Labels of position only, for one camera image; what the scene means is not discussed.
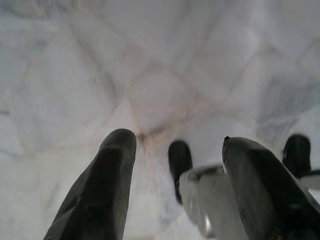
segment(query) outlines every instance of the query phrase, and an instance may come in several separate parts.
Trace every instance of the marble floor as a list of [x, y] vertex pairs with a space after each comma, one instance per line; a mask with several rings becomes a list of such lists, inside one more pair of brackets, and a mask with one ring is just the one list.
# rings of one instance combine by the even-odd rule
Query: marble floor
[[281, 157], [298, 132], [320, 168], [320, 1], [0, 6], [1, 240], [42, 239], [117, 128], [138, 139], [125, 240], [202, 239], [175, 201], [175, 139], [204, 166], [222, 161], [227, 135]]

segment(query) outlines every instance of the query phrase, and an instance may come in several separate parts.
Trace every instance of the floor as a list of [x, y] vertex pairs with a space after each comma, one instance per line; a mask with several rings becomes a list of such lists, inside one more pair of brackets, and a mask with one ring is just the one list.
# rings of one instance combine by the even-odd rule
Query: floor
[[320, 168], [320, 1], [26, 2], [0, 0], [0, 239], [42, 239], [117, 128], [138, 139], [125, 240], [202, 239], [175, 201], [175, 139], [204, 166], [227, 135], [281, 157], [300, 132]]

